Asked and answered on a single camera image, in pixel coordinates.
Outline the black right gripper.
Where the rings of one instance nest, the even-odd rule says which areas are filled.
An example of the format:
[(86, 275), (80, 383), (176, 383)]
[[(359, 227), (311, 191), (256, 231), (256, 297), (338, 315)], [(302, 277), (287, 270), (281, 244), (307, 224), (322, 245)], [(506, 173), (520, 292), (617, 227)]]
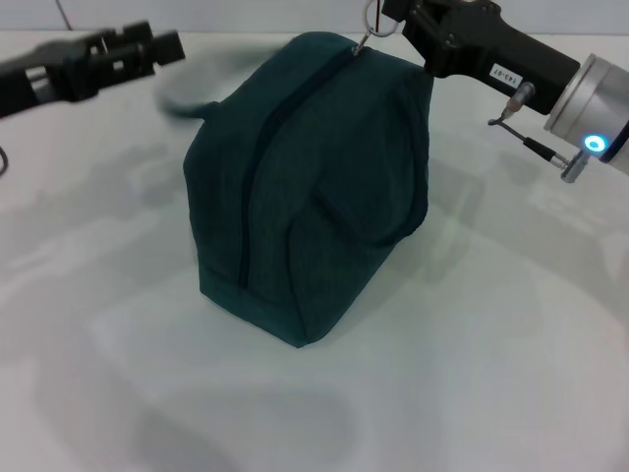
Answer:
[(523, 83), (535, 93), (527, 106), (547, 115), (580, 63), (509, 26), (492, 1), (384, 0), (381, 13), (406, 22), (403, 35), (437, 78), (460, 75), (506, 95)]

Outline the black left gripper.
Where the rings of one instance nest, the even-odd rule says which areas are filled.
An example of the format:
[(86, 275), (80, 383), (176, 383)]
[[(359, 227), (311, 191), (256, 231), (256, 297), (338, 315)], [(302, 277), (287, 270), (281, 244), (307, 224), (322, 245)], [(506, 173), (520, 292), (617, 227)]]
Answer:
[(148, 21), (79, 39), (44, 42), (1, 62), (1, 116), (7, 118), (53, 102), (77, 103), (96, 97), (99, 88), (92, 63), (96, 57), (97, 82), (122, 84), (152, 76), (154, 65), (182, 61), (186, 54), (176, 31), (153, 36)]

